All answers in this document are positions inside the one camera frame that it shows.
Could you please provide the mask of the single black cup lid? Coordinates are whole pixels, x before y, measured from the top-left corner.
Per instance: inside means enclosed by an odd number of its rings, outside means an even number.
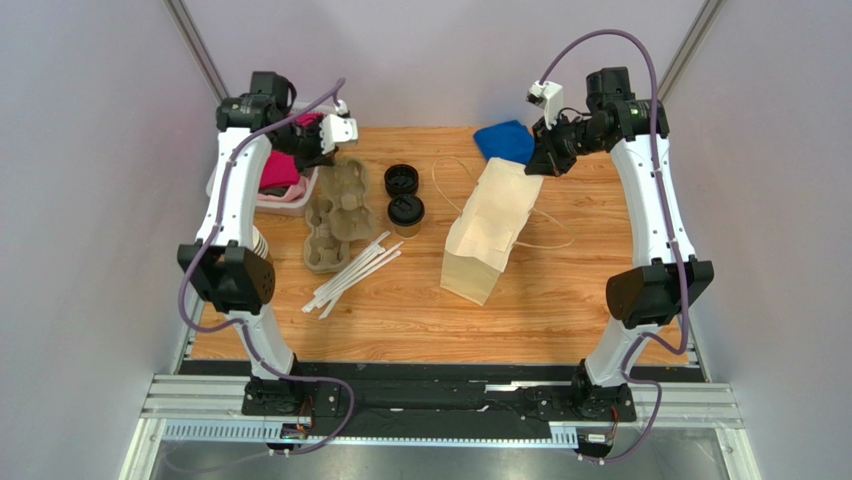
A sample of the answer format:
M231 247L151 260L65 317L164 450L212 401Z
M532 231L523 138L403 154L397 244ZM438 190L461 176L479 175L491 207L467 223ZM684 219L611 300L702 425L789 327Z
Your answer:
M387 215L395 226L413 226L420 223L425 216L425 205L414 194L400 194L389 201Z

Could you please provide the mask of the beige paper bag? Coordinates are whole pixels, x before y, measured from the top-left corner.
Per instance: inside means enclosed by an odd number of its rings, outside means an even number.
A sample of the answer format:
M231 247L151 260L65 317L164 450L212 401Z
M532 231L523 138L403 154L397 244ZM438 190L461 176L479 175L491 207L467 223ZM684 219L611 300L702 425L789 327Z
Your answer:
M560 244L542 245L519 239L533 213L561 229L566 228L554 217L535 208L544 184L542 176L528 175L524 165L493 157L479 176L470 177L475 181L474 189L465 205L459 207L437 180L437 167L445 159L440 157L434 161L430 175L439 195L458 216L444 245L441 288L483 306L505 272L514 247L559 250L575 242L570 239Z

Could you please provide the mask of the stack of paper cups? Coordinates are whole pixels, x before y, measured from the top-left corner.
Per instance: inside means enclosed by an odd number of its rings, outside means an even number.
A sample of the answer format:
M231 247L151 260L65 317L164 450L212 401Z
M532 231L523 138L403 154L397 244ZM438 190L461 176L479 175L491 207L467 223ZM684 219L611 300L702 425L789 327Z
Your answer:
M252 229L252 251L259 257L264 260L269 259L269 246L266 238L259 231L259 229L254 226Z

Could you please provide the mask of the stack of black lids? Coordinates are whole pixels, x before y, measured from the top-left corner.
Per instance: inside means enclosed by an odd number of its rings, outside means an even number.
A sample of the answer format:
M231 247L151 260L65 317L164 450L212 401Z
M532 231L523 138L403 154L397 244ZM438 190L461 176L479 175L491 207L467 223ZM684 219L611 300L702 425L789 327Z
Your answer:
M399 195L415 195L419 190L419 172L409 164L388 167L383 179L385 191L391 198Z

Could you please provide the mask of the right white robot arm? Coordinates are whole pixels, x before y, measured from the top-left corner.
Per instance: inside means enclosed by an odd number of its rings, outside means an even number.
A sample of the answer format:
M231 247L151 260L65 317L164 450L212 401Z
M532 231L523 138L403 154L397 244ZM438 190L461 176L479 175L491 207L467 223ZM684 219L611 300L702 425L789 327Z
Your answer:
M580 156L606 152L619 175L631 224L632 267L606 284L610 319L593 352L572 379L572 405L590 417L628 393L628 375L648 341L714 278L709 260L696 256L680 217L669 165L669 127L656 97L639 100L624 67L586 78L587 113L565 116L561 85L539 80L527 93L543 116L532 127L528 175L558 177Z

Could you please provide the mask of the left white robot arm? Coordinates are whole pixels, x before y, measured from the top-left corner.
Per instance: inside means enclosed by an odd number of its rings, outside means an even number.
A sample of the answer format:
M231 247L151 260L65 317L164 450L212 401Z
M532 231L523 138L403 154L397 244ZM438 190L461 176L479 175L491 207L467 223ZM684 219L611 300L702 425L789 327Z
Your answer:
M193 242L181 244L178 312L186 326L212 334L234 328L251 361L247 398L291 411L309 378L299 373L270 302L276 286L270 260L254 249L253 220L261 177L274 151L297 170L330 165L357 127L339 92L344 79L300 111L295 86L271 71L253 73L248 92L221 100L215 111L218 157L214 187Z

